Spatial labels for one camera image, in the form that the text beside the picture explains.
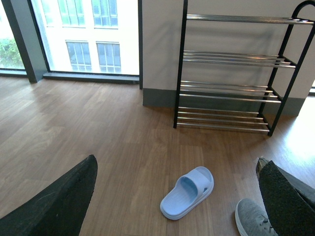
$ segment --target wooden floor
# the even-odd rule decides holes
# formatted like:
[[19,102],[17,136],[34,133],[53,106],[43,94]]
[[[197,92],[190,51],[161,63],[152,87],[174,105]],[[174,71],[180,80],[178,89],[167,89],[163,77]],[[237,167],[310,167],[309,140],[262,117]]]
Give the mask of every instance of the wooden floor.
[[[238,236],[237,202],[263,207],[255,165],[264,156],[315,188],[315,98],[273,135],[173,129],[173,109],[142,106],[138,85],[0,78],[0,217],[89,154],[95,192],[80,236]],[[178,221],[160,201],[197,166],[212,194]]]

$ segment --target wall baseboard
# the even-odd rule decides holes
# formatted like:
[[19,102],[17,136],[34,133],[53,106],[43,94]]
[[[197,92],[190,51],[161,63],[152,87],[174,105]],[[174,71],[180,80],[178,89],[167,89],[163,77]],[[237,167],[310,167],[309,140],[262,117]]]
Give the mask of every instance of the wall baseboard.
[[[154,107],[174,107],[175,90],[143,88],[143,105]],[[303,98],[288,98],[283,109],[283,115],[298,116],[304,104]],[[238,110],[246,112],[257,112],[260,103],[244,102],[235,100],[222,100],[210,98],[185,97],[180,101],[180,106],[195,107],[217,110]],[[266,104],[264,114],[276,114],[279,105]]]

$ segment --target slipper strap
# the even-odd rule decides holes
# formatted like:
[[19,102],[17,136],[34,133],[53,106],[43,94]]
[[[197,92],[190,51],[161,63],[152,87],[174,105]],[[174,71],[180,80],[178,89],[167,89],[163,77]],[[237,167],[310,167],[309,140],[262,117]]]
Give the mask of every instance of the slipper strap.
[[196,188],[197,188],[196,199],[200,198],[203,195],[205,189],[208,188],[210,185],[210,181],[201,172],[199,172],[198,170],[195,170],[195,169],[190,171],[186,175],[183,175],[182,177],[189,178],[194,183],[194,185],[196,186]]

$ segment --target gray sneaker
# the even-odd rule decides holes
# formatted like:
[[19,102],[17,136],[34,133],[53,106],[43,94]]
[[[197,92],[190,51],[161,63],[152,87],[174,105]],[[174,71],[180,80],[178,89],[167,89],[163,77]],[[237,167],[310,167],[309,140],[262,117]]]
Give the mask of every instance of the gray sneaker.
[[278,236],[269,222],[267,213],[248,198],[238,202],[235,220],[241,236]]

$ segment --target slipper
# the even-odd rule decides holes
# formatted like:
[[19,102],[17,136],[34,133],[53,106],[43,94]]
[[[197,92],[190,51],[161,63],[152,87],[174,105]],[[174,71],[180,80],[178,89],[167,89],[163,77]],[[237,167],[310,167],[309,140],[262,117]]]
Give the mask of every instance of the slipper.
[[166,218],[178,220],[205,200],[213,187],[211,172],[199,166],[177,180],[175,187],[162,200],[160,209]]

